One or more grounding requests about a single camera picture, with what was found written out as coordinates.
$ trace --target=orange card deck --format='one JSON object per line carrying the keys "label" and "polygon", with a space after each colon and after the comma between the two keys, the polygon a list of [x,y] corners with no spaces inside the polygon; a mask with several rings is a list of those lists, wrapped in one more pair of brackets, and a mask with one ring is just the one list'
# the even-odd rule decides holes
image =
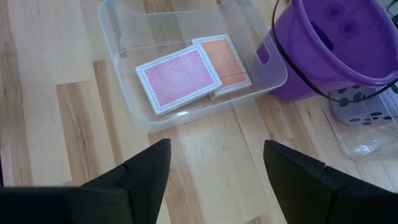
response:
{"label": "orange card deck", "polygon": [[252,85],[228,34],[193,39],[192,43],[202,44],[223,83],[220,89],[210,95],[212,100]]}

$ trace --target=card stack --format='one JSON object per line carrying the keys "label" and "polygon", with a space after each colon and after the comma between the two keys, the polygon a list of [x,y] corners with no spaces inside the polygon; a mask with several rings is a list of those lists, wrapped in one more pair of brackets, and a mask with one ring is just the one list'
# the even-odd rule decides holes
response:
{"label": "card stack", "polygon": [[156,115],[205,95],[215,100],[252,85],[227,34],[193,39],[192,43],[136,67]]}
{"label": "card stack", "polygon": [[223,86],[210,98],[215,100],[252,85],[228,34],[193,39],[193,44],[202,44]]}
{"label": "card stack", "polygon": [[156,115],[219,89],[222,84],[200,44],[136,67]]}

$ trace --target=clear plastic container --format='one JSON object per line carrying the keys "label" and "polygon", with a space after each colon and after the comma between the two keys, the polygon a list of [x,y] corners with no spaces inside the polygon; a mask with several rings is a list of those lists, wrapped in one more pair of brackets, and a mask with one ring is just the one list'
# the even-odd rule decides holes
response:
{"label": "clear plastic container", "polygon": [[[396,94],[389,90],[358,103],[358,107],[366,114],[370,124],[349,125],[336,117],[329,100],[318,98],[342,153],[354,161],[398,161],[397,100]],[[377,116],[368,115],[374,111],[375,104],[378,110],[383,112],[378,119],[375,119]]]}
{"label": "clear plastic container", "polygon": [[[145,133],[156,133],[233,103],[253,100],[287,79],[286,66],[271,38],[263,40],[268,62],[260,62],[256,54],[268,31],[250,0],[225,0],[211,9],[155,14],[146,14],[141,0],[107,0],[98,9],[98,19],[132,123]],[[206,96],[167,115],[156,116],[135,67],[188,47],[192,39],[219,34],[231,38],[253,86],[217,100]]]}

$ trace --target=wooden floor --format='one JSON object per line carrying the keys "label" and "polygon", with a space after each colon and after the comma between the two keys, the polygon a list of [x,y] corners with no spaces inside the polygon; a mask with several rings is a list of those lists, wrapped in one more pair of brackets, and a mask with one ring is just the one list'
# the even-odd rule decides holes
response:
{"label": "wooden floor", "polygon": [[[214,1],[201,0],[200,7]],[[269,27],[275,0],[252,1]],[[148,2],[142,2],[147,12],[198,3]],[[397,162],[353,162],[342,155],[329,112],[315,98],[284,103],[264,95],[168,131],[140,134],[109,62],[96,18],[100,3],[0,0],[5,185],[80,185],[170,138],[172,163],[158,223],[285,223],[262,160],[264,140],[274,139],[398,190]]]}

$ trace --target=white card border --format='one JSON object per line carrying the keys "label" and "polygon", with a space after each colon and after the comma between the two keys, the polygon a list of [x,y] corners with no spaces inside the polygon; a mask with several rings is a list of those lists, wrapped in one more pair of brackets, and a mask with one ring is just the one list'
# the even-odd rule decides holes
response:
{"label": "white card border", "polygon": [[[207,87],[206,90],[201,89],[201,90],[198,90],[198,91],[191,93],[187,96],[184,96],[183,98],[179,99],[178,103],[176,103],[174,101],[167,105],[161,106],[159,101],[155,97],[156,95],[155,95],[154,90],[152,89],[152,87],[150,85],[147,84],[147,83],[149,83],[149,81],[148,81],[145,73],[143,72],[143,69],[156,66],[158,64],[164,63],[166,60],[170,60],[170,58],[179,57],[181,55],[185,55],[185,54],[188,54],[188,53],[196,51],[196,50],[199,51],[200,57],[202,58],[203,61],[205,61],[206,68],[208,69],[208,72],[211,76],[211,79],[214,81],[214,84],[212,84],[210,87]],[[175,110],[183,105],[186,105],[187,103],[190,103],[190,102],[196,100],[199,97],[205,96],[205,95],[219,89],[222,86],[220,77],[218,76],[213,65],[211,64],[210,59],[208,58],[208,56],[205,52],[205,49],[201,46],[201,44],[191,45],[185,49],[179,50],[172,54],[163,56],[163,57],[153,60],[151,62],[140,65],[140,66],[136,67],[136,72],[138,74],[138,77],[141,80],[142,86],[144,87],[144,89],[146,91],[146,95],[147,95],[149,101],[151,102],[156,115],[162,115],[162,114],[168,113],[172,110]]]}

